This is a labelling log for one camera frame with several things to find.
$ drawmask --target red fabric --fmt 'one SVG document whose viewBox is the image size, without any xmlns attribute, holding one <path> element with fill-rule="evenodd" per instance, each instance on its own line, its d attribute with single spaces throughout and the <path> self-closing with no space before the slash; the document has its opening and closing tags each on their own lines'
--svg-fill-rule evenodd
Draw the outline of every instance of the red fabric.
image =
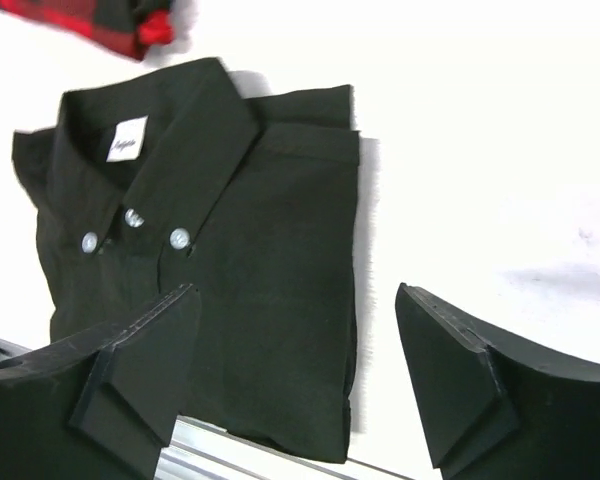
<svg viewBox="0 0 600 480">
<path fill-rule="evenodd" d="M 173 42 L 173 29 L 169 25 L 169 12 L 150 13 L 138 27 L 138 39 L 143 45 L 168 45 Z"/>
<path fill-rule="evenodd" d="M 72 30 L 83 37 L 93 38 L 93 25 L 79 17 L 73 17 L 57 10 L 43 7 L 42 18 L 47 23 L 53 23 L 65 30 Z"/>
<path fill-rule="evenodd" d="M 144 23 L 138 25 L 135 33 L 116 31 L 93 22 L 98 1 L 114 0 L 0 0 L 0 8 L 20 17 L 75 32 L 136 60 L 144 58 L 149 46 L 166 45 L 173 41 L 169 11 L 150 13 Z"/>
</svg>

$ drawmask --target gray stain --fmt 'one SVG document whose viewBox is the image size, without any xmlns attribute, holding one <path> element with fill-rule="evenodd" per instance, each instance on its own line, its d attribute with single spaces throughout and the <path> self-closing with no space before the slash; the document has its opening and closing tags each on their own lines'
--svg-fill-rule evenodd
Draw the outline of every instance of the gray stain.
<svg viewBox="0 0 600 480">
<path fill-rule="evenodd" d="M 600 299 L 600 271 L 592 265 L 566 264 L 554 268 L 514 270 L 506 272 L 505 277 L 520 286 L 582 299 Z"/>
</svg>

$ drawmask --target black shirt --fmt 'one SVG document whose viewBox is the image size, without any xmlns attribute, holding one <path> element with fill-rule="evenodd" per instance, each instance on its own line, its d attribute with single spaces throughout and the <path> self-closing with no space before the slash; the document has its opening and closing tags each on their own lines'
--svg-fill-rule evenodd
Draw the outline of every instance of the black shirt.
<svg viewBox="0 0 600 480">
<path fill-rule="evenodd" d="M 343 462 L 356 345 L 350 96 L 244 100 L 214 58 L 66 92 L 58 125 L 13 145 L 38 208 L 51 340 L 193 283 L 202 320 L 182 413 Z M 138 158 L 107 161 L 117 124 L 144 116 Z"/>
</svg>

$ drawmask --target white surface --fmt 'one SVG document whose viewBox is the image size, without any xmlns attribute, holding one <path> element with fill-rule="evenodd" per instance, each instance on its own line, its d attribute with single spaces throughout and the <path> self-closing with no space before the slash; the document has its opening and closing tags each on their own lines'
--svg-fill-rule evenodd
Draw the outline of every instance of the white surface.
<svg viewBox="0 0 600 480">
<path fill-rule="evenodd" d="M 64 90 L 213 55 L 246 95 L 352 83 L 358 128 L 377 139 L 361 168 L 351 457 L 439 478 L 398 340 L 401 281 L 600 362 L 600 1 L 176 10 L 189 40 L 144 64 L 0 13 L 0 337 L 42 346 L 51 313 L 12 131 L 52 125 Z"/>
</svg>

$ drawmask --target collar button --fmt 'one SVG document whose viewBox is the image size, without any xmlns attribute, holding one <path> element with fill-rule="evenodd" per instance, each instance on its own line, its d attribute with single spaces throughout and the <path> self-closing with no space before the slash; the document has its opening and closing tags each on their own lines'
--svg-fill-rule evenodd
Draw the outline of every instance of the collar button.
<svg viewBox="0 0 600 480">
<path fill-rule="evenodd" d="M 188 247 L 189 243 L 191 243 L 191 236 L 184 228 L 176 228 L 173 232 L 171 232 L 169 243 L 174 249 L 182 250 L 183 248 Z"/>
<path fill-rule="evenodd" d="M 95 232 L 89 232 L 82 237 L 82 251 L 84 253 L 93 253 L 98 246 L 98 235 Z"/>
<path fill-rule="evenodd" d="M 131 228 L 138 228 L 144 223 L 144 218 L 138 215 L 133 208 L 130 208 L 124 213 L 124 221 L 127 222 Z"/>
</svg>

